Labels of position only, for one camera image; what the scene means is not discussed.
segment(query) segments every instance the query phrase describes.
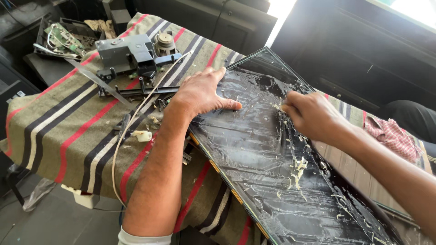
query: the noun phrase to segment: red checkered cloth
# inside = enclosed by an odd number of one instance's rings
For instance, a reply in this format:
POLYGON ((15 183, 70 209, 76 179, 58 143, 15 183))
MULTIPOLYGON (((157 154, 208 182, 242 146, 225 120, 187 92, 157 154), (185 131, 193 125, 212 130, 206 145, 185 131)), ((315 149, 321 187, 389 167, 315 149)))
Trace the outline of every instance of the red checkered cloth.
POLYGON ((400 128, 394 119, 385 121, 367 116, 364 129, 381 144, 411 163, 416 163, 423 154, 413 137, 400 128))

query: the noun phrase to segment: striped blanket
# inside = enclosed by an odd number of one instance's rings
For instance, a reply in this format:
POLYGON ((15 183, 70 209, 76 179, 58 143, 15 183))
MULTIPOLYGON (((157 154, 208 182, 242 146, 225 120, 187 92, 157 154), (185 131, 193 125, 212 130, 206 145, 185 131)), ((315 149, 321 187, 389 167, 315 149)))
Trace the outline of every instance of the striped blanket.
MULTIPOLYGON (((162 81, 162 86, 174 86, 184 77, 202 71, 207 66, 219 68, 241 59, 243 55, 220 44, 148 14, 136 14, 121 35, 126 37, 171 30, 181 53, 194 50, 174 67, 162 81)), ((97 52, 87 54, 82 65, 96 72, 103 68, 97 52)), ((138 79, 119 76, 109 85, 119 88, 138 87, 138 79)), ((115 198, 112 189, 112 156, 116 134, 112 127, 120 125, 129 111, 116 99, 99 98, 96 85, 72 70, 61 80, 38 95, 15 98, 9 105, 7 139, 0 148, 16 164, 38 175, 75 189, 115 198)), ((152 96, 141 109, 144 114, 156 113, 152 96)), ((362 126, 365 112, 335 98, 329 100, 353 124, 362 126)), ((134 118, 131 129, 144 130, 151 122, 134 118)), ((144 144, 126 135, 118 151, 116 186, 124 201, 128 201, 139 173, 146 163, 153 139, 144 144)), ((191 225, 220 244, 266 244, 242 205, 230 194, 219 174, 211 168, 201 151, 194 149, 192 161, 183 167, 182 204, 175 231, 191 225)))

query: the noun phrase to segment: white sleeve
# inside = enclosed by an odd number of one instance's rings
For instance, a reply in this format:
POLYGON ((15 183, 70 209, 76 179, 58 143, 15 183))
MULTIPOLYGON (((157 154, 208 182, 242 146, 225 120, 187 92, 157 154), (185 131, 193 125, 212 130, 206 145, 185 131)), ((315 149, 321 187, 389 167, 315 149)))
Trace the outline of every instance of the white sleeve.
POLYGON ((118 234, 118 245, 170 245, 171 235, 160 237, 133 236, 123 230, 118 234))

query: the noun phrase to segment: black glass panel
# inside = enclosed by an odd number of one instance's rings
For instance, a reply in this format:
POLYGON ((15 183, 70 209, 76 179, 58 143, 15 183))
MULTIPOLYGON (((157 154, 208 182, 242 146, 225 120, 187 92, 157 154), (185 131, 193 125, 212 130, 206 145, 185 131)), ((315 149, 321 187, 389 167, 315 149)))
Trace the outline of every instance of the black glass panel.
POLYGON ((243 108, 199 115, 190 131, 273 244, 401 244, 387 217, 279 110, 289 90, 314 91, 263 48, 218 84, 218 95, 243 108))

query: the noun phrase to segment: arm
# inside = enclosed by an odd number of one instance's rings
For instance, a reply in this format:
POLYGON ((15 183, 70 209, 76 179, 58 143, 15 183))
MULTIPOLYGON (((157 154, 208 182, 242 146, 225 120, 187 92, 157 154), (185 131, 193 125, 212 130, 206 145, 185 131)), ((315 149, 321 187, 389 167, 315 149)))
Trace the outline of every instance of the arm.
POLYGON ((357 160, 436 241, 436 177, 350 124, 320 94, 288 92, 283 110, 295 128, 312 140, 334 146, 357 160))
POLYGON ((186 77, 164 110, 150 157, 133 190, 123 230, 140 237, 170 235, 181 207, 183 143, 191 120, 213 109, 241 109, 242 105, 216 94, 225 68, 207 67, 186 77))

